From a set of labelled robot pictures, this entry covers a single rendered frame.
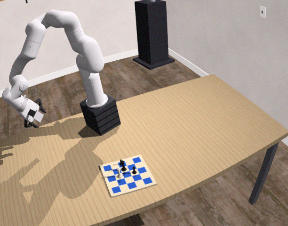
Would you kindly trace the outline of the blue and white chessboard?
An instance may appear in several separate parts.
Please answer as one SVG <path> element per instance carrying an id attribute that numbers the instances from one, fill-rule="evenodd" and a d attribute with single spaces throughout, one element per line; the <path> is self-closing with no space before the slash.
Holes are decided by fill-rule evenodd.
<path id="1" fill-rule="evenodd" d="M 111 197 L 130 193 L 157 184 L 141 154 L 122 160 L 125 163 L 125 168 L 127 168 L 126 171 L 121 170 L 122 166 L 120 165 L 120 161 L 100 165 Z M 118 167 L 120 168 L 122 178 L 117 177 Z M 133 167 L 136 168 L 136 174 L 132 173 Z"/>

